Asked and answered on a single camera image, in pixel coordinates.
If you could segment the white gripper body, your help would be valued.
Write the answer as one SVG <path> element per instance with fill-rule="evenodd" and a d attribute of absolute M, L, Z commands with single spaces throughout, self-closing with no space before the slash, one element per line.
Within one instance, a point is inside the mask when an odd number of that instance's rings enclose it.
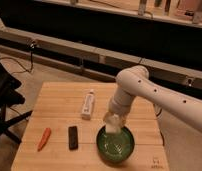
<path fill-rule="evenodd" d="M 107 112 L 104 115 L 103 121 L 106 124 L 122 128 L 126 123 L 126 117 L 112 112 Z"/>

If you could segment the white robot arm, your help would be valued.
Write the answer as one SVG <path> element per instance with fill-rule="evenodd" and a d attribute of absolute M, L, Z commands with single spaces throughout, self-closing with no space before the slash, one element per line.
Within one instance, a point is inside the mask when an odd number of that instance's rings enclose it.
<path fill-rule="evenodd" d="M 120 129 L 125 125 L 136 96 L 143 97 L 174 114 L 202 133 L 202 100 L 157 85 L 149 80 L 148 70 L 141 65 L 120 71 L 117 89 L 104 116 L 106 124 Z"/>

